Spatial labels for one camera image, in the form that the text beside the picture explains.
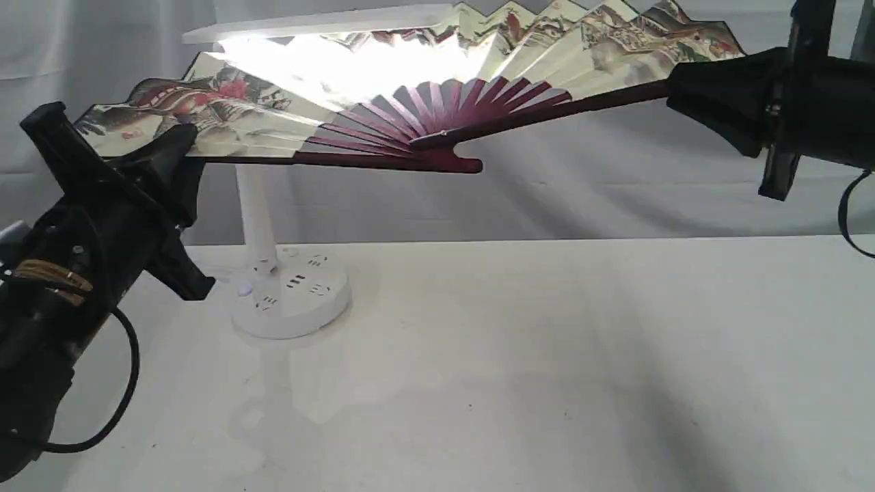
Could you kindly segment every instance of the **gray fabric backdrop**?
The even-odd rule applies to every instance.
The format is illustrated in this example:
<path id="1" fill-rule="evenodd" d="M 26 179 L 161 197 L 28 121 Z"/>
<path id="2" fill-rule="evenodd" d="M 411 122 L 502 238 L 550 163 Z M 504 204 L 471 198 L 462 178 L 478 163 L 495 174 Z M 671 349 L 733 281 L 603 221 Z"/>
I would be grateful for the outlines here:
<path id="1" fill-rule="evenodd" d="M 0 16 L 0 225 L 32 219 L 58 197 L 18 120 L 63 100 L 70 116 L 121 100 L 147 76 L 180 76 L 204 46 L 180 34 L 218 21 L 373 8 L 398 0 L 6 0 Z M 492 10 L 504 0 L 469 2 Z M 523 0 L 540 9 L 546 0 Z M 646 8 L 648 0 L 633 4 Z M 749 53 L 787 42 L 791 0 L 682 0 L 694 18 L 729 22 Z M 846 56 L 860 0 L 839 0 L 833 54 Z M 855 172 L 806 160 L 790 200 L 756 194 L 762 160 L 662 102 L 567 118 L 462 145 L 478 176 L 295 166 L 271 168 L 277 237 L 286 242 L 806 235 L 835 233 Z M 875 183 L 853 227 L 875 231 Z M 234 168 L 208 169 L 193 242 L 240 242 Z"/>

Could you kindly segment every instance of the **chinese folding fan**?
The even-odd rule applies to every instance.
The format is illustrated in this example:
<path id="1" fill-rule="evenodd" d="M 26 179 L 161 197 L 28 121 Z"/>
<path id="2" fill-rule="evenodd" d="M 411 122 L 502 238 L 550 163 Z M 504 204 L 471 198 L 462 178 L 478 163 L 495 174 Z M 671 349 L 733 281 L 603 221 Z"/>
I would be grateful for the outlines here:
<path id="1" fill-rule="evenodd" d="M 451 132 L 462 135 L 455 143 L 662 97 L 630 90 L 659 85 L 678 63 L 743 54 L 725 23 L 691 20 L 671 0 L 642 14 L 621 0 L 591 10 L 556 0 L 537 15 L 514 2 L 490 16 L 466 4 L 447 12 L 431 27 L 230 39 L 182 80 L 143 81 L 76 128 L 107 158 L 194 123 L 191 155 L 213 162 L 478 172 L 452 144 L 414 141 Z"/>

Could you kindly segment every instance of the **wire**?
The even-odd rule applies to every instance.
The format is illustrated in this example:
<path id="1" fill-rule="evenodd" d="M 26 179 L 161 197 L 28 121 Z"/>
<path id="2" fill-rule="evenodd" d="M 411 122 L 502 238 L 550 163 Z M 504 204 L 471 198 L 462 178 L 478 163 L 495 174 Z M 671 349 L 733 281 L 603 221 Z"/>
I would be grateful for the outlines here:
<path id="1" fill-rule="evenodd" d="M 0 279 L 11 284 L 56 289 L 58 291 L 76 294 L 85 298 L 91 294 L 91 292 L 61 282 L 12 276 L 6 273 L 4 266 L 0 266 Z M 109 312 L 115 316 L 119 323 L 122 324 L 124 332 L 128 335 L 128 342 L 130 344 L 130 376 L 128 377 L 128 385 L 124 389 L 122 400 L 115 408 L 112 417 L 109 418 L 109 422 L 107 422 L 107 424 L 95 434 L 94 437 L 76 444 L 56 444 L 39 439 L 28 438 L 9 431 L 0 431 L 0 438 L 16 441 L 25 446 L 38 449 L 44 453 L 70 454 L 81 453 L 97 446 L 106 439 L 111 432 L 113 432 L 118 423 L 122 420 L 124 413 L 128 410 L 130 400 L 134 397 L 134 391 L 137 389 L 137 380 L 140 377 L 140 341 L 137 338 L 137 332 L 134 330 L 134 325 L 131 324 L 128 317 L 122 313 L 121 309 L 114 306 Z"/>
<path id="2" fill-rule="evenodd" d="M 859 178 L 854 179 L 854 182 L 848 185 L 848 189 L 844 190 L 842 194 L 842 200 L 838 203 L 838 228 L 842 230 L 842 236 L 844 240 L 850 244 L 850 246 L 857 250 L 861 255 L 869 258 L 875 259 L 875 254 L 870 253 L 869 251 L 864 250 L 857 246 L 854 240 L 851 238 L 851 232 L 848 230 L 848 208 L 851 205 L 851 194 L 854 193 L 854 189 L 863 182 L 864 179 L 868 178 L 869 175 L 872 174 L 872 171 L 863 171 L 860 174 Z"/>

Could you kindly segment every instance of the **white backdrop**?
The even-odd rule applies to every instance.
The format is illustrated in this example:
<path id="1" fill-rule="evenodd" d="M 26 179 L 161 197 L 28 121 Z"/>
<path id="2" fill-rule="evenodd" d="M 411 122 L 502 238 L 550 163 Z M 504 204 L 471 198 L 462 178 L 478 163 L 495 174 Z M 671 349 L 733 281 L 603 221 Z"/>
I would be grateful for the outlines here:
<path id="1" fill-rule="evenodd" d="M 398 0 L 6 0 L 0 18 L 0 224 L 57 198 L 18 121 L 41 102 L 77 116 L 122 99 L 147 76 L 182 74 L 197 47 L 179 34 L 211 24 Z M 469 2 L 484 11 L 504 0 Z M 542 8 L 546 0 L 523 0 Z M 650 0 L 633 4 L 646 8 Z M 682 0 L 694 18 L 729 22 L 749 53 L 785 45 L 792 0 Z M 860 0 L 839 0 L 833 54 L 846 56 Z M 762 160 L 652 102 L 577 116 L 459 147 L 478 176 L 296 166 L 269 169 L 278 238 L 288 242 L 805 235 L 837 231 L 839 196 L 856 172 L 803 161 L 786 204 L 756 194 Z M 234 170 L 204 178 L 194 242 L 239 242 Z M 875 231 L 875 183 L 861 186 L 853 227 Z"/>

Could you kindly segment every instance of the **white desk lamp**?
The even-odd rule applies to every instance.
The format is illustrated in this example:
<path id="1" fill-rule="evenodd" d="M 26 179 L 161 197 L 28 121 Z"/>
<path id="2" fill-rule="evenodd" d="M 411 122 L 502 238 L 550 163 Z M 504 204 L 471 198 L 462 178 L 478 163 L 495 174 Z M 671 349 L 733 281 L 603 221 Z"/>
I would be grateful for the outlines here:
<path id="1" fill-rule="evenodd" d="M 252 22 L 217 24 L 187 32 L 187 44 L 229 39 L 276 38 L 322 32 L 359 32 L 438 24 L 449 4 L 391 7 Z M 236 165 L 247 246 L 247 267 L 234 276 L 234 323 L 254 336 L 289 339 L 316 332 L 337 318 L 351 300 L 346 268 L 334 255 L 283 248 L 277 254 L 260 165 Z"/>

